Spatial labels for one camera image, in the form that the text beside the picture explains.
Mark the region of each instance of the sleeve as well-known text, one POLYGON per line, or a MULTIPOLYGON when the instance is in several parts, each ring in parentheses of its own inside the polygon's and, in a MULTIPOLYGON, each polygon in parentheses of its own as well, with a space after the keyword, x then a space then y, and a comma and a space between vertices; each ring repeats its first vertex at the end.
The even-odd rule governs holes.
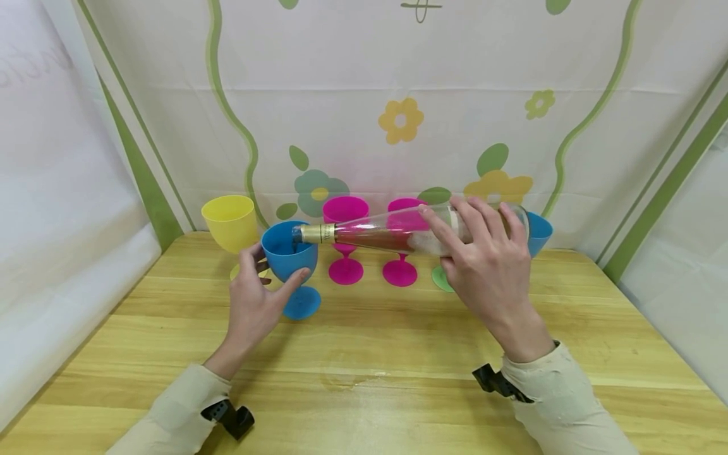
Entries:
POLYGON ((215 426, 200 412, 229 392, 228 381, 202 365, 190 365, 107 455, 196 454, 215 426))
POLYGON ((504 357, 501 372, 534 401, 513 401, 515 418, 545 455, 638 454, 563 344, 531 363, 504 357))

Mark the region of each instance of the yellow goblet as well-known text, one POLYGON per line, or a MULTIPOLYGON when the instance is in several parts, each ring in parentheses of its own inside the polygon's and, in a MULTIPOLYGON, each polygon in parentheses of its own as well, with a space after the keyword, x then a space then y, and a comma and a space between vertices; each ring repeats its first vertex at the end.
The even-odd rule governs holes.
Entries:
MULTIPOLYGON (((231 194, 217 197, 202 206, 202 217, 215 242, 223 250, 238 254, 260 240, 256 226, 256 205, 247 196, 231 194)), ((236 265, 230 271, 230 280, 240 271, 236 265)), ((263 270, 258 276, 268 273, 263 270)))

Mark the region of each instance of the finger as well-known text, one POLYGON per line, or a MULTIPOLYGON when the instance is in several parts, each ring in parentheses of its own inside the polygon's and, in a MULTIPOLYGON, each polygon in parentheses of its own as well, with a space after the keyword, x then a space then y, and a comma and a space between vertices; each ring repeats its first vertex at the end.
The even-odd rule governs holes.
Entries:
POLYGON ((265 251, 263 251, 260 242, 257 242, 249 248, 241 250, 237 255, 238 264, 240 265, 240 274, 243 277, 250 276, 257 269, 256 264, 258 261, 265 257, 266 254, 265 251))
POLYGON ((480 212, 460 197, 453 197, 450 199, 450 203, 465 222, 465 226, 472 235, 473 242, 487 243, 491 241, 491 234, 488 232, 488 227, 480 212))
POLYGON ((505 227, 503 226, 503 220, 501 219, 498 210, 495 210, 480 197, 471 197, 467 201, 483 216, 483 220, 485 220, 486 226, 488 227, 488 232, 491 233, 491 237, 493 237, 494 240, 498 240, 500 242, 508 240, 508 236, 505 233, 505 227))
POLYGON ((521 223, 518 215, 505 202, 501 202, 500 213, 503 214, 503 217, 510 227, 510 239, 518 245, 528 245, 529 240, 526 238, 526 227, 521 223))
POLYGON ((422 219, 430 226, 435 237, 440 240, 445 248, 450 250, 450 253, 464 247, 463 242, 455 235, 452 228, 442 218, 437 216, 431 208, 426 205, 420 205, 417 207, 417 210, 422 219))
POLYGON ((453 261, 452 258, 441 258, 440 265, 443 267, 443 270, 445 271, 445 276, 447 277, 448 282, 450 283, 450 286, 452 286, 453 280, 455 280, 455 277, 457 274, 457 268, 455 267, 455 261, 453 261))
POLYGON ((260 262, 266 258, 266 252, 260 242, 250 246, 248 250, 250 251, 250 254, 253 255, 253 259, 255 259, 256 262, 260 262))
POLYGON ((256 272, 258 273, 262 272, 263 270, 268 270, 270 268, 271 266, 270 264, 268 264, 268 261, 261 261, 256 264, 256 272))
POLYGON ((273 293, 275 300, 281 306, 285 306, 290 298, 290 295, 298 289, 299 286, 304 284, 306 278, 311 273, 311 270, 304 267, 303 269, 296 270, 288 279, 283 283, 277 291, 273 293))

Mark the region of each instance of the hand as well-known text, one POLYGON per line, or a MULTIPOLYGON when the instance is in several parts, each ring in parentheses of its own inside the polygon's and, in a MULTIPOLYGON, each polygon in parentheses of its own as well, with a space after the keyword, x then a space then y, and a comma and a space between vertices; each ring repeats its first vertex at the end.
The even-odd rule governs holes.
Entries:
POLYGON ((451 258, 440 262, 458 297, 483 321, 513 362, 531 362, 551 352, 553 340, 529 300, 531 256, 521 221, 501 203, 509 238, 501 215, 483 200, 473 197, 465 202, 454 197, 451 204, 470 230, 473 241, 468 245, 427 206, 420 206, 420 211, 435 236, 452 252, 451 258))
POLYGON ((258 278, 259 272, 269 268, 264 258, 265 252, 260 243, 238 255, 240 272, 230 283, 227 335, 205 362, 208 370, 228 380, 240 369, 245 356, 275 328, 290 295, 311 272, 300 269, 278 290, 271 292, 263 287, 271 280, 258 278))

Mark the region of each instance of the red liquid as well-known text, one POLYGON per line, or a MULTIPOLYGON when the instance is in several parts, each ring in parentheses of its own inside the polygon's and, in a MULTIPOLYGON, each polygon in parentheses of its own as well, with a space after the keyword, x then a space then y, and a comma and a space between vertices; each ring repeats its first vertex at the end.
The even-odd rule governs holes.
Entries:
POLYGON ((333 236, 337 243, 376 248, 377 250, 414 253, 415 250, 408 244, 411 235, 412 232, 401 229, 372 229, 371 225, 337 225, 333 236))

